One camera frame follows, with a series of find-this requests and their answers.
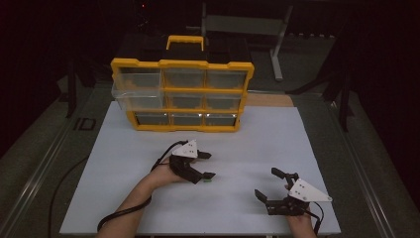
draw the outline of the wire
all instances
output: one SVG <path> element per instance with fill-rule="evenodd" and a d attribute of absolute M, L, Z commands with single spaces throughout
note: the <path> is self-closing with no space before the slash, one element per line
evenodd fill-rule
<path fill-rule="evenodd" d="M 300 210 L 302 210 L 306 214 L 309 214 L 310 216 L 312 216 L 316 219 L 315 226 L 314 226 L 314 232 L 315 232 L 315 235 L 318 235 L 318 230 L 321 227 L 322 220 L 324 219 L 324 210 L 321 208 L 321 206 L 317 202 L 314 202 L 314 203 L 317 204 L 318 207 L 321 209 L 321 212 L 322 212 L 322 218 L 321 219 L 319 218 L 319 216 L 315 215 L 314 213 L 308 211 L 305 208 L 302 208 L 300 206 L 296 206 L 296 207 L 298 207 Z"/>
<path fill-rule="evenodd" d="M 186 143 L 188 143 L 188 141 L 178 141 L 173 143 L 171 146 L 169 146 L 169 148 L 167 148 L 167 150 L 163 153 L 163 155 L 161 155 L 161 157 L 159 159 L 157 159 L 157 161 L 155 162 L 154 166 L 152 167 L 151 171 L 154 170 L 158 165 L 165 165 L 165 164 L 161 164 L 160 162 L 163 160 L 163 158 L 166 156 L 166 154 L 172 150 L 173 147 L 177 146 L 177 145 L 185 145 Z"/>
<path fill-rule="evenodd" d="M 319 209 L 321 210 L 321 222 L 324 220 L 324 209 L 322 209 L 322 207 L 321 207 L 321 205 L 318 203 L 318 202 L 316 202 L 316 201 L 314 201 L 314 203 L 319 207 Z"/>
<path fill-rule="evenodd" d="M 75 164 L 73 167 L 71 167 L 66 173 L 65 175 L 61 178 L 61 180 L 59 181 L 58 185 L 56 186 L 53 194 L 52 194 L 52 200 L 50 202 L 50 209 L 49 209 L 49 236 L 48 237 L 52 237 L 52 217 L 53 217 L 53 202 L 55 201 L 55 196 L 59 190 L 59 188 L 61 187 L 62 182 L 67 178 L 67 176 L 79 165 L 81 165 L 83 162 L 87 161 L 87 159 L 89 158 L 89 156 L 86 156 L 85 158 L 83 158 L 83 160 L 79 161 L 77 164 Z"/>

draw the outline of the hand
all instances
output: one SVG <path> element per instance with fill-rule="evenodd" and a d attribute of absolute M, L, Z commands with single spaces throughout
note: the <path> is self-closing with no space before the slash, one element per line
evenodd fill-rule
<path fill-rule="evenodd" d="M 151 190 L 155 190 L 161 186 L 183 180 L 185 179 L 173 173 L 169 167 L 169 158 L 166 158 L 160 162 L 160 165 L 145 176 L 142 179 L 142 182 Z"/>
<path fill-rule="evenodd" d="M 309 214 L 304 213 L 303 215 L 298 216 L 286 216 L 286 220 L 294 238 L 316 237 Z"/>

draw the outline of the dark background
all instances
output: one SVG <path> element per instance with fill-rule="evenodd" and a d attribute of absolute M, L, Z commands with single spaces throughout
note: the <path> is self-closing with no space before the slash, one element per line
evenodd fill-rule
<path fill-rule="evenodd" d="M 282 11 L 273 7 L 275 2 L 216 1 L 208 10 L 271 17 Z M 352 90 L 419 206 L 420 3 L 389 0 L 343 8 L 344 1 L 326 2 L 299 2 L 287 33 L 304 37 L 341 33 L 337 54 L 327 58 L 326 68 L 340 67 L 334 63 L 337 59 L 346 62 Z M 67 56 L 75 58 L 83 85 L 93 86 L 94 73 L 110 79 L 105 65 L 124 34 L 190 34 L 185 26 L 200 26 L 200 15 L 201 1 L 193 0 L 1 1 L 0 155 L 60 96 L 56 82 L 66 75 Z"/>

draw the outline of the human arm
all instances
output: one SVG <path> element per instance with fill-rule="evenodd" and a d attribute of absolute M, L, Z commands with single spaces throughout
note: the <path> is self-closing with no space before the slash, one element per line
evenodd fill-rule
<path fill-rule="evenodd" d="M 168 159 L 162 162 L 163 165 L 157 166 L 147 176 L 142 178 L 118 207 L 117 211 L 142 204 L 159 187 L 183 180 L 173 173 L 167 163 Z M 134 237 L 139 227 L 143 211 L 141 209 L 106 222 L 96 237 Z"/>
<path fill-rule="evenodd" d="M 307 213 L 297 216 L 286 216 L 287 223 L 294 238 L 315 238 L 311 216 Z"/>

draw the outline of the plastic drawer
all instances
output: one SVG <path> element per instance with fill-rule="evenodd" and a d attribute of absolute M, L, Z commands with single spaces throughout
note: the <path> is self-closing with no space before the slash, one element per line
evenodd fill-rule
<path fill-rule="evenodd" d="M 175 126 L 200 126 L 201 113 L 172 113 L 172 124 Z"/>
<path fill-rule="evenodd" d="M 240 93 L 207 93 L 206 109 L 238 110 L 241 96 Z"/>
<path fill-rule="evenodd" d="M 169 108 L 203 108 L 203 93 L 168 92 L 166 98 Z"/>
<path fill-rule="evenodd" d="M 205 125 L 206 126 L 235 126 L 237 114 L 226 114 L 226 113 L 213 113 L 206 114 Z"/>
<path fill-rule="evenodd" d="M 120 67 L 117 80 L 124 89 L 158 88 L 161 86 L 160 68 Z"/>
<path fill-rule="evenodd" d="M 139 125 L 169 125 L 169 118 L 164 112 L 136 112 Z"/>
<path fill-rule="evenodd" d="M 246 71 L 240 70 L 207 70 L 207 87 L 210 88 L 243 88 Z"/>
<path fill-rule="evenodd" d="M 143 109 L 161 109 L 165 107 L 164 94 L 160 90 L 118 90 L 111 91 L 121 109 L 139 111 Z"/>
<path fill-rule="evenodd" d="M 205 70 L 188 67 L 171 67 L 163 69 L 165 86 L 167 87 L 202 87 Z"/>

